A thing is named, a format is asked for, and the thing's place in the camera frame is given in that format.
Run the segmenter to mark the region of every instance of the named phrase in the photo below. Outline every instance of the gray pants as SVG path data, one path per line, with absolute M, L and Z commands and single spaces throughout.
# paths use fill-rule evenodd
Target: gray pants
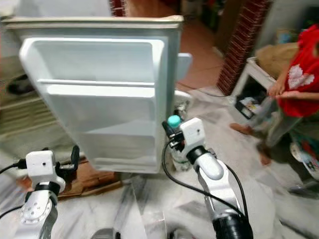
M 274 98 L 267 97 L 262 102 L 259 112 L 252 118 L 248 125 L 252 129 L 256 129 L 265 119 L 269 119 L 275 111 L 278 112 L 278 116 L 270 125 L 264 142 L 268 147 L 275 146 L 284 134 L 288 133 L 303 120 L 303 118 L 285 115 L 278 107 L 277 101 Z

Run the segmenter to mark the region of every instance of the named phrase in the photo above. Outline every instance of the shoe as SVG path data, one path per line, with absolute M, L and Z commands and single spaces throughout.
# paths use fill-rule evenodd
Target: shoe
M 254 132 L 249 126 L 243 126 L 238 123 L 231 123 L 229 127 L 245 135 L 253 135 Z
M 12 80 L 8 85 L 7 90 L 9 93 L 16 96 L 25 96 L 35 92 L 27 75 L 22 75 Z

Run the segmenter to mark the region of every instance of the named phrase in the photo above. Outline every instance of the child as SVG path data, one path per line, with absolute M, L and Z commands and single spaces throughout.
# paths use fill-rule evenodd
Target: child
M 302 32 L 299 51 L 290 66 L 283 69 L 276 83 L 268 90 L 268 97 L 259 113 L 248 125 L 232 123 L 230 127 L 246 135 L 278 108 L 279 117 L 271 125 L 266 138 L 257 146 L 263 165 L 271 162 L 270 148 L 304 118 L 319 111 L 319 24 Z

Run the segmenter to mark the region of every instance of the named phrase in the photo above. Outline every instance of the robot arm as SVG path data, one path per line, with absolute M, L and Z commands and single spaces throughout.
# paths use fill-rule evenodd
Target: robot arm
M 79 147 L 73 147 L 72 164 L 66 168 L 55 163 L 54 154 L 49 150 L 31 152 L 25 159 L 34 191 L 21 209 L 14 239 L 50 239 L 58 216 L 57 196 L 65 189 L 65 181 L 60 176 L 77 170 Z
M 193 118 L 182 123 L 179 130 L 173 130 L 166 122 L 163 127 L 170 139 L 170 147 L 177 151 L 180 157 L 187 158 L 197 172 L 198 180 L 211 195 L 231 204 L 226 204 L 205 196 L 205 203 L 216 231 L 217 239 L 252 239 L 253 233 L 248 219 L 237 211 L 240 205 L 232 190 L 227 166 L 218 160 L 214 153 L 205 149 L 205 133 L 203 123 Z

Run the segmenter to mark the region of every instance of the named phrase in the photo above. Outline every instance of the bottle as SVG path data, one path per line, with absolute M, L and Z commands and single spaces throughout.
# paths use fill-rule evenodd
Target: bottle
M 179 131 L 179 125 L 181 124 L 181 119 L 177 115 L 170 116 L 167 120 L 167 124 L 175 131 Z M 190 162 L 187 158 L 182 158 L 179 155 L 179 151 L 175 149 L 170 149 L 170 153 L 173 157 L 173 164 L 176 168 L 176 171 L 187 171 L 191 168 Z

